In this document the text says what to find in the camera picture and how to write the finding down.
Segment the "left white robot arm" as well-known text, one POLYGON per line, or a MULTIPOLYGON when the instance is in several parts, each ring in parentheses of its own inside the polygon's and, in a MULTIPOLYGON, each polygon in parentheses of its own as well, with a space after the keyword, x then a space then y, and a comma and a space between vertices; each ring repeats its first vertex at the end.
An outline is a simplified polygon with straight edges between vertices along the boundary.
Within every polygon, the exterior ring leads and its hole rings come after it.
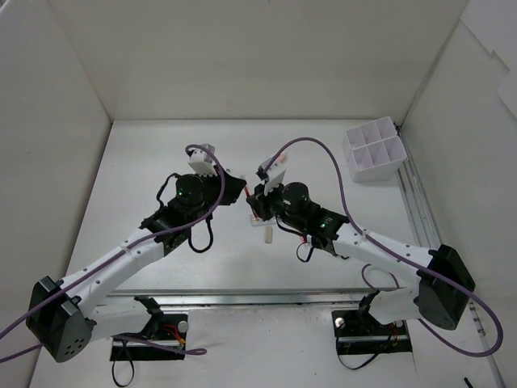
POLYGON ((60 280, 45 276, 34 285, 27 328, 58 363, 103 338, 154 338, 164 323, 154 298, 134 297, 107 305, 106 296, 186 242, 197 220, 211 218, 218 205, 235 203, 245 186, 244 179, 228 172, 222 176, 178 176, 175 197, 147 217, 118 247, 70 276, 60 280))

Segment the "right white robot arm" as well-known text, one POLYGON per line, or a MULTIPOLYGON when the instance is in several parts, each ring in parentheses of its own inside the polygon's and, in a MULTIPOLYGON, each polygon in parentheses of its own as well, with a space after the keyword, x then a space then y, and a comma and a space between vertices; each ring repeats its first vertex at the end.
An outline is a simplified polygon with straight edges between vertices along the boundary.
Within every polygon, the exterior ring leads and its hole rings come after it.
POLYGON ((357 259, 406 283, 404 288, 363 298, 357 314, 363 331, 375 333, 384 325, 410 319, 447 331, 457 328, 475 283, 454 248, 416 247, 373 233, 312 201, 303 183, 280 185, 271 192, 260 184, 246 202, 260 220, 278 221, 282 230, 300 235, 312 251, 357 259))

